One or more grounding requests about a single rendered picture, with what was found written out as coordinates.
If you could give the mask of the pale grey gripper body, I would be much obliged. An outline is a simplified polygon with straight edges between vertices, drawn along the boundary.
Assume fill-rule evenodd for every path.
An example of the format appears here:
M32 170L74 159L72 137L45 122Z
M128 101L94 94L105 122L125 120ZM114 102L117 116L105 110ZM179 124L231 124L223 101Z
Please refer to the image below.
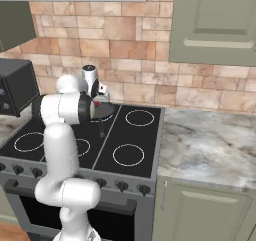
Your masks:
M109 93L106 93L106 94L98 94L96 97L95 97L95 100L97 102L109 102L110 101L110 95Z

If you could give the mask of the dark frying pan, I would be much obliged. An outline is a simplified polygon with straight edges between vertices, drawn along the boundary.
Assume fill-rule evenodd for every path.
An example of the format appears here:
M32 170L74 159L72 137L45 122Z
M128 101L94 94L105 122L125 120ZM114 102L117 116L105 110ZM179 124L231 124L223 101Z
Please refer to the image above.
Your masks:
M100 105L95 105L95 115L92 118L92 121L98 123L101 138L105 137L103 121L112 116L115 112L115 109L115 105L110 102L100 102Z

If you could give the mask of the black hob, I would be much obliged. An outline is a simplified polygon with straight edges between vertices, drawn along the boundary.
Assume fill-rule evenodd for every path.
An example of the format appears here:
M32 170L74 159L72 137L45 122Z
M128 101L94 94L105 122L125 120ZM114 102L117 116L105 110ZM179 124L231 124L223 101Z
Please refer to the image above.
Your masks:
M80 166L85 169L149 178L156 146L161 135L162 110L117 104L112 116L103 121L105 137L101 138L97 122L72 127L76 137ZM43 149L44 125L31 118L0 147L0 163L5 172L14 173L13 166L43 172L46 163Z

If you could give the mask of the black toaster oven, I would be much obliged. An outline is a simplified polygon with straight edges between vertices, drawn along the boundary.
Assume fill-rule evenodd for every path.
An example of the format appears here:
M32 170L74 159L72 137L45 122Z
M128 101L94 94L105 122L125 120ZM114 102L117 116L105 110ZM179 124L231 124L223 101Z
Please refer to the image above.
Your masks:
M19 117L38 95L30 60L0 58L0 115Z

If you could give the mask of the oven door with dark window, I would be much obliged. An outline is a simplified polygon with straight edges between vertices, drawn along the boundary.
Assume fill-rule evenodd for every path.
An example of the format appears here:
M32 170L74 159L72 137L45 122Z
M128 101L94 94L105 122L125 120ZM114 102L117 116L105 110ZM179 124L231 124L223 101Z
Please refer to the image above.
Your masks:
M60 232L60 209L39 203L35 197L24 197L6 193L11 207L18 218L23 230L31 241L52 241ZM102 202L125 205L128 199L137 202L133 215L123 215L108 211L91 209L88 218L97 230L102 240L109 241L138 241L136 224L139 221L139 211L143 197L119 191L101 190Z

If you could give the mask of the olive base cupboard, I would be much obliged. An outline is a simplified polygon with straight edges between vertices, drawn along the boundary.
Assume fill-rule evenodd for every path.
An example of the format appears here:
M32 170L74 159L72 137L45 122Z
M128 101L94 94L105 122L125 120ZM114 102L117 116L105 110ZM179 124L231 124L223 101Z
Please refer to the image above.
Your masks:
M6 194L0 185L0 222L17 224L17 218L8 202Z

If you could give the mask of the olive base cupboard door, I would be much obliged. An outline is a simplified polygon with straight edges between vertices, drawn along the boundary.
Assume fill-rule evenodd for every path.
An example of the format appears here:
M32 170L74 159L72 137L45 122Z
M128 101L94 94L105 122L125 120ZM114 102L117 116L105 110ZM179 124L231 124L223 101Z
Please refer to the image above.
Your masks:
M152 241L256 241L256 194L158 177Z

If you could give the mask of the olive wall cupboard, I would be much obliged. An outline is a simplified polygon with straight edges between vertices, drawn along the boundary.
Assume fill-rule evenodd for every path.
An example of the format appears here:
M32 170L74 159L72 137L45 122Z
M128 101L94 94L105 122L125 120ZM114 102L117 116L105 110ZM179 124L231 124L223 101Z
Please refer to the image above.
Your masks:
M36 37L28 2L0 1L0 53Z

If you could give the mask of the olive wall cupboard door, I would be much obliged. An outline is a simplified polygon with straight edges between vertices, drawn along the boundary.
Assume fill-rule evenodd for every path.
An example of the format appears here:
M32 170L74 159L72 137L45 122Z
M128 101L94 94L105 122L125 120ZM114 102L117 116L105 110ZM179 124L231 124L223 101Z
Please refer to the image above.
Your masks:
M256 0L174 0L169 59L256 67Z

